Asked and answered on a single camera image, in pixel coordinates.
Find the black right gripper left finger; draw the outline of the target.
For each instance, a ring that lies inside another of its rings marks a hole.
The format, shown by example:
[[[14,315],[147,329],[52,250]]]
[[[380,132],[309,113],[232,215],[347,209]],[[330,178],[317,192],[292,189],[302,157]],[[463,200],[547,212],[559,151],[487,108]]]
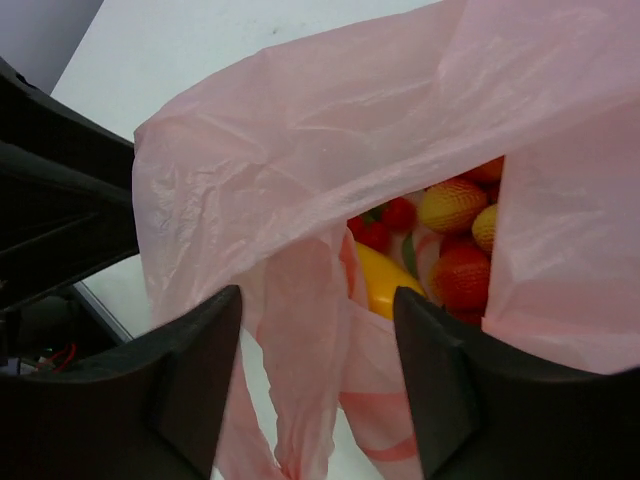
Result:
[[[60,372],[1,379],[5,479],[207,479],[239,343],[241,292]]]

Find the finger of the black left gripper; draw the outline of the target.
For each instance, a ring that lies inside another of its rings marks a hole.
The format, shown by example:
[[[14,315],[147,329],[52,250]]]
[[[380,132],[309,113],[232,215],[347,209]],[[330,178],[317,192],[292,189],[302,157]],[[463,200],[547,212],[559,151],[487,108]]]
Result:
[[[1,310],[138,253],[133,144],[1,64]]]

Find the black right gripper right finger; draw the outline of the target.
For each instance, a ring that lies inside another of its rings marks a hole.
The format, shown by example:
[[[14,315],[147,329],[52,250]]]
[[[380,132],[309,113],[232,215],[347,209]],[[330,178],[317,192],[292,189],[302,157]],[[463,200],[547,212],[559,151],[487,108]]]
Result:
[[[397,347],[427,479],[635,479],[639,372],[525,353],[415,291],[394,297]]]

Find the yellow fake mango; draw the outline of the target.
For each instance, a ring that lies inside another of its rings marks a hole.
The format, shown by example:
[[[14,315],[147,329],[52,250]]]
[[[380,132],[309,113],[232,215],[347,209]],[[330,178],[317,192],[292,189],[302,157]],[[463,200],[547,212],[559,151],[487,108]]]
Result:
[[[371,312],[392,321],[395,292],[409,288],[422,297],[426,292],[418,280],[382,253],[359,242],[355,243]]]

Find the red cherry tomato bunch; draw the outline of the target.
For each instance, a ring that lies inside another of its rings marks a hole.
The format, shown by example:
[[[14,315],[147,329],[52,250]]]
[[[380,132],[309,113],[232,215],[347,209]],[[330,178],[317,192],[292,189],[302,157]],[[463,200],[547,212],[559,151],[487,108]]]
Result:
[[[415,205],[397,197],[347,221],[354,240],[382,254],[391,250],[394,235],[410,232],[417,221]]]

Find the pink plastic bag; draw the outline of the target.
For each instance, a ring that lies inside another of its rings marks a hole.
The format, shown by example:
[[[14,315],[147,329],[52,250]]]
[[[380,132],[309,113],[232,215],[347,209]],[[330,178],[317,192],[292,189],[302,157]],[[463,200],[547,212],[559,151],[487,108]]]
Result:
[[[639,5],[441,1],[265,49],[135,134],[153,319],[242,292],[277,442],[231,381],[226,479],[323,479],[343,413],[386,479],[424,479],[395,335],[347,221],[504,156],[479,328],[576,370],[639,372]]]

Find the red yellow lychee bunch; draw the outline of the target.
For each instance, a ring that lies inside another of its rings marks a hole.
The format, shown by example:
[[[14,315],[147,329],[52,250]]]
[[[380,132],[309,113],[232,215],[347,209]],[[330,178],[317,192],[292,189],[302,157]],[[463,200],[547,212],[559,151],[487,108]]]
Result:
[[[438,258],[427,272],[429,290],[447,312],[476,325],[488,303],[491,261],[472,227],[493,208],[485,190],[460,177],[427,188],[418,207],[422,225],[441,237]]]

